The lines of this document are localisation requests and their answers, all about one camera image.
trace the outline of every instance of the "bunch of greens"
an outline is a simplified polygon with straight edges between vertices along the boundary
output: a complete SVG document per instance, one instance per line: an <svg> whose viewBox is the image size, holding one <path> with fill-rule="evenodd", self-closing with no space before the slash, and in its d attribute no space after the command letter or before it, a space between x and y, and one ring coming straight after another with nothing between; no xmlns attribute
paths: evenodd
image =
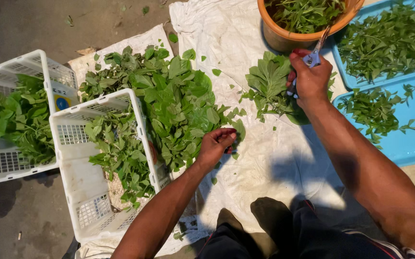
<svg viewBox="0 0 415 259"><path fill-rule="evenodd" d="M136 116L130 105L124 113L107 113L88 122L85 133L101 153L90 156L89 162L101 165L113 180L116 172L124 189L121 199L130 201L134 208L140 206L137 198L155 194L149 180L149 167L144 146L137 138Z"/></svg>
<svg viewBox="0 0 415 259"><path fill-rule="evenodd" d="M360 92L359 88L354 88L353 95L349 99L342 99L342 103L339 103L337 108L339 110L344 108L346 114L353 114L352 118L357 123L367 126L365 134L370 135L369 141L377 145L382 138L378 134L387 136L388 132L395 130L400 130L406 134L406 130L415 130L415 127L411 127L415 119L409 120L407 125L400 127L398 119L394 116L396 109L393 107L396 104L407 103L407 106L409 106L409 98L414 98L415 86L407 84L403 85L403 89L405 90L405 98L396 95L397 92L382 91L380 87L367 92Z"/></svg>
<svg viewBox="0 0 415 259"><path fill-rule="evenodd" d="M249 69L246 75L248 85L252 88L248 92L239 91L241 103L243 98L254 100L257 107L257 119L265 122L264 114L285 114L291 122L297 125L309 124L303 110L297 105L294 97L286 94L287 75L291 70L288 57L274 55L265 51L263 59L259 59L257 66ZM334 79L329 81L328 97L332 97L329 87Z"/></svg>
<svg viewBox="0 0 415 259"><path fill-rule="evenodd" d="M0 138L14 143L19 159L32 165L55 162L49 126L49 105L43 78L17 74L19 81L9 96L0 93Z"/></svg>
<svg viewBox="0 0 415 259"><path fill-rule="evenodd" d="M141 99L142 112L147 118L147 130L157 152L172 171L193 163L205 133L231 124L244 138L245 129L235 115L245 111L237 108L224 115L230 107L218 106L212 92L211 80L204 72L192 70L189 59L194 59L193 49L165 61L169 55L164 48L148 46L145 54L132 55L130 47L122 54L110 53L104 58L112 64L110 69L88 72L81 84L83 101L123 88L132 88Z"/></svg>
<svg viewBox="0 0 415 259"><path fill-rule="evenodd" d="M395 4L391 11L369 16L348 25L338 43L340 56L348 74L359 82L372 82L386 74L415 71L415 1Z"/></svg>
<svg viewBox="0 0 415 259"><path fill-rule="evenodd" d="M269 0L265 7L278 26L295 33L324 30L345 11L343 0Z"/></svg>

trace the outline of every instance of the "concrete ground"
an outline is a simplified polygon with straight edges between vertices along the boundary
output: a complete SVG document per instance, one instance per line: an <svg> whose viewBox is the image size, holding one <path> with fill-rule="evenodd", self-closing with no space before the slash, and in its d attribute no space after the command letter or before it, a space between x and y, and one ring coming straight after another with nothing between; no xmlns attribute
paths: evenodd
<svg viewBox="0 0 415 259"><path fill-rule="evenodd" d="M159 8L158 0L0 0L0 63L42 49L65 64L80 56L76 50L104 48L165 23L172 2ZM144 6L150 7L146 15ZM65 23L68 15L74 27ZM171 23L165 31L172 31ZM177 44L171 47L177 54ZM0 259L59 259L73 236L58 170L0 183ZM254 238L272 250L266 234ZM204 242L163 258L194 258Z"/></svg>

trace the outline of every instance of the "dark pants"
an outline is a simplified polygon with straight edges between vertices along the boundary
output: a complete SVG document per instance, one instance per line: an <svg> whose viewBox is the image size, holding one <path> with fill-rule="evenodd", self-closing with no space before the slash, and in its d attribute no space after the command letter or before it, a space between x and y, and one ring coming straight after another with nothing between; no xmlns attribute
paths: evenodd
<svg viewBox="0 0 415 259"><path fill-rule="evenodd" d="M360 235L349 235L331 229L318 219L313 208L302 206L293 214L294 244L280 251L280 258L303 259L392 259L396 258L381 245ZM201 250L199 259L251 259L241 236L229 224L222 224Z"/></svg>

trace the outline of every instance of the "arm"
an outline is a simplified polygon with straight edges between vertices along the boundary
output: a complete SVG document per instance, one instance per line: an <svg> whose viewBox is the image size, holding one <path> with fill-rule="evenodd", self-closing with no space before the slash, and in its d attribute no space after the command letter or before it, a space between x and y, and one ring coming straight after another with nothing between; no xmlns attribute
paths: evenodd
<svg viewBox="0 0 415 259"><path fill-rule="evenodd" d="M205 134L193 165L145 205L111 259L153 258L176 226L201 180L214 169L224 153L231 154L235 139L235 129L216 129Z"/></svg>
<svg viewBox="0 0 415 259"><path fill-rule="evenodd" d="M297 71L297 104L311 121L344 185L387 234L415 250L414 184L329 102L332 65L321 57L321 65L309 69L300 58L305 54L308 52L297 50L290 56Z"/></svg>

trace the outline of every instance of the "blue plastic tray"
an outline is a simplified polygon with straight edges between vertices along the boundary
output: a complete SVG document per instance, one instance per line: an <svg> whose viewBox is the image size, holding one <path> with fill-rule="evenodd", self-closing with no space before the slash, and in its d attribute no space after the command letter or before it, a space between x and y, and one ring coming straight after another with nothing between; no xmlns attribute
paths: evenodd
<svg viewBox="0 0 415 259"><path fill-rule="evenodd" d="M382 89L386 89L392 93L395 91L398 92L398 95L403 98L404 90L403 84L415 85L415 73L412 75L405 75L401 78L395 78L394 80L389 80L389 83L381 86ZM373 89L377 86L370 86L363 88L361 91L365 92L369 89ZM353 92L342 94L337 96L332 102L335 107L341 103L342 99L349 98L353 95ZM415 119L415 92L413 100L409 99L409 107L406 103L395 105L394 115L399 120L399 126L405 125L409 122L410 119ZM361 132L365 134L366 126L356 123L354 119L351 118L352 113L346 114L345 110L340 111L345 117L353 124L356 128L364 128ZM391 131L388 133L388 136L382 137L380 144L383 147L383 154L385 154L389 159L391 159L398 166L414 165L415 164L415 130L408 129L406 134L402 133L399 130Z"/></svg>
<svg viewBox="0 0 415 259"><path fill-rule="evenodd" d="M353 21L351 21L350 23L354 23L355 20L359 20L360 22L364 21L365 18L367 18L368 16L375 16L375 15L380 15L380 13L384 10L391 10L391 6L396 2L396 0L383 0L383 1L379 1L377 3L365 6L363 8L360 9L360 11L358 12L358 14L355 16L355 18L353 19ZM404 4L411 4L413 2L413 0L405 0ZM337 44L333 45L333 50L332 53L334 54L334 59L335 62L337 63L337 67L339 68L340 71L340 75L342 76L343 82L345 83L345 86L349 89L353 89L353 88L361 88L364 89L364 87L369 87L372 85L383 85L386 83L389 83L390 80L395 80L395 79L399 79L402 77L406 77L408 75L413 75L414 73L408 74L408 75L404 75L402 73L399 73L397 75L395 75L394 78L391 79L386 79L386 75L377 77L376 79L374 79L374 84L370 84L367 81L361 82L361 83L357 83L358 80L356 79L356 77L351 76L349 74L347 74L346 72L346 64L342 63L342 59L340 58L340 53L339 53L339 49L337 48Z"/></svg>

